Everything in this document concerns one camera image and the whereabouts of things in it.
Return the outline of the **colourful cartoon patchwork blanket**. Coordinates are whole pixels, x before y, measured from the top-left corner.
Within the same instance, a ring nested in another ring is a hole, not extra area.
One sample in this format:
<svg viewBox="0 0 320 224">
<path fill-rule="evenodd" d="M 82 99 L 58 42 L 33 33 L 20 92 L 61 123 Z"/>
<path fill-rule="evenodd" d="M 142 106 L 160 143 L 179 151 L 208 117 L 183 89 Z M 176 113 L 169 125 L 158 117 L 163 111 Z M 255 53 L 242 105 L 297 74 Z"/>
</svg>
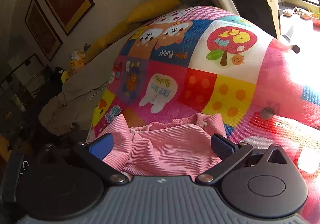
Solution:
<svg viewBox="0 0 320 224">
<path fill-rule="evenodd" d="M 226 138 L 280 144 L 306 181 L 302 216 L 319 223 L 319 65 L 251 22 L 210 6 L 172 11 L 122 47 L 88 140 L 120 114 L 129 127 L 220 114 Z"/>
</svg>

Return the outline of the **pink ribbed garment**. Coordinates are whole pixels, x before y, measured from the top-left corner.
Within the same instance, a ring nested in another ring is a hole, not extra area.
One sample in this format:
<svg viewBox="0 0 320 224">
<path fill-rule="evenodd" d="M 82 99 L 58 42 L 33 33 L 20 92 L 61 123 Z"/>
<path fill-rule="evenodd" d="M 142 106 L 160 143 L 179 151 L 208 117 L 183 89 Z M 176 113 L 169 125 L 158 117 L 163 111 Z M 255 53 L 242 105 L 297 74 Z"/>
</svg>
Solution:
<svg viewBox="0 0 320 224">
<path fill-rule="evenodd" d="M 102 132 L 114 137 L 112 151 L 103 159 L 117 171 L 132 176 L 190 176 L 192 179 L 220 162 L 210 140 L 218 133 L 226 136 L 220 114 L 196 113 L 173 119 L 129 127 L 118 115 Z"/>
</svg>

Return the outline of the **yellow pillow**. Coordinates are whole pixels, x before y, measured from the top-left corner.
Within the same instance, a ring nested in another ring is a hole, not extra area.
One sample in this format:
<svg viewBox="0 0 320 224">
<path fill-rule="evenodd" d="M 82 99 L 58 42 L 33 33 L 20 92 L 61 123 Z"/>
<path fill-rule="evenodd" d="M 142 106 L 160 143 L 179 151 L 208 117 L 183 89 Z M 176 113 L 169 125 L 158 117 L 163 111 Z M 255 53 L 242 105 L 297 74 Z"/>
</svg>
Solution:
<svg viewBox="0 0 320 224">
<path fill-rule="evenodd" d="M 148 0 L 134 7 L 127 17 L 127 22 L 139 23 L 164 15 L 182 3 L 180 0 Z"/>
<path fill-rule="evenodd" d="M 121 21 L 113 29 L 111 29 L 106 35 L 98 38 L 87 50 L 84 64 L 92 61 L 97 55 L 103 52 L 110 45 L 116 41 L 131 33 L 135 29 L 139 28 L 142 23 L 128 23 L 127 21 Z"/>
</svg>

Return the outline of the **yellow plush toys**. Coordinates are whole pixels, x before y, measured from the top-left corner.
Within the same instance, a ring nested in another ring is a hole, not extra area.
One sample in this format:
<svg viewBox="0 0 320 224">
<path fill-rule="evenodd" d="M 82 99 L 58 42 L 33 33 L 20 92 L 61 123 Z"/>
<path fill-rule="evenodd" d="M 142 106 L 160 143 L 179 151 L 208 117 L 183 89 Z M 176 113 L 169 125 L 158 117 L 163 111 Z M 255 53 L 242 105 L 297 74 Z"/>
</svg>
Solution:
<svg viewBox="0 0 320 224">
<path fill-rule="evenodd" d="M 63 84 L 65 84 L 69 78 L 71 78 L 75 73 L 84 67 L 86 52 L 90 47 L 91 45 L 86 43 L 82 49 L 74 51 L 69 55 L 69 64 L 71 69 L 69 71 L 62 72 L 61 81 Z"/>
</svg>

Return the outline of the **beige bed sheet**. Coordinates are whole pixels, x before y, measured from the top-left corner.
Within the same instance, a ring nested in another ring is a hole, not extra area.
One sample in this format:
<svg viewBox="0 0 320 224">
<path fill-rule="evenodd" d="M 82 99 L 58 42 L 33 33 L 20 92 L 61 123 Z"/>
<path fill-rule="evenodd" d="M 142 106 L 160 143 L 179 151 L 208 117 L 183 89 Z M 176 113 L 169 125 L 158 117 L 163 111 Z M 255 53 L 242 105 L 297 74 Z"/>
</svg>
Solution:
<svg viewBox="0 0 320 224">
<path fill-rule="evenodd" d="M 39 115 L 41 125 L 60 136 L 71 131 L 72 124 L 89 130 L 93 112 L 121 48 L 133 35 L 129 33 L 97 55 L 62 86 L 62 92 L 43 107 Z"/>
</svg>

